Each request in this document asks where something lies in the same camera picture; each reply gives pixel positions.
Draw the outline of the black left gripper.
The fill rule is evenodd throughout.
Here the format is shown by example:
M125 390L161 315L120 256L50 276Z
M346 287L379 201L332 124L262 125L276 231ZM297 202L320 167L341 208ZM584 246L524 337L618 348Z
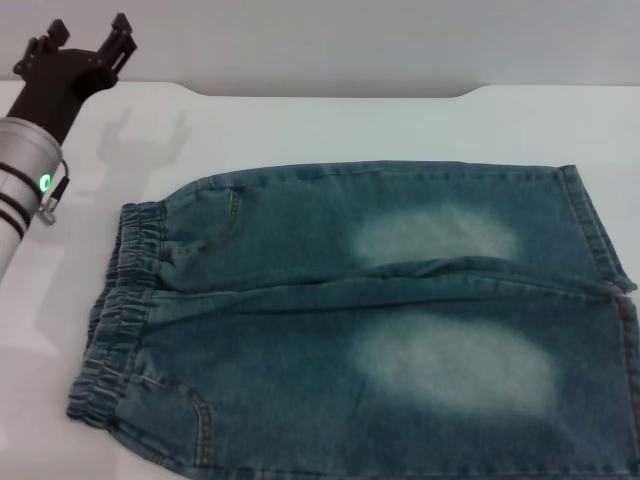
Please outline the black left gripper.
M118 74L137 49L124 13L116 15L111 27L96 52L59 49L70 37L61 19L54 19L45 35L32 38L14 66L25 85L8 116L31 122L63 143L84 102L114 87Z

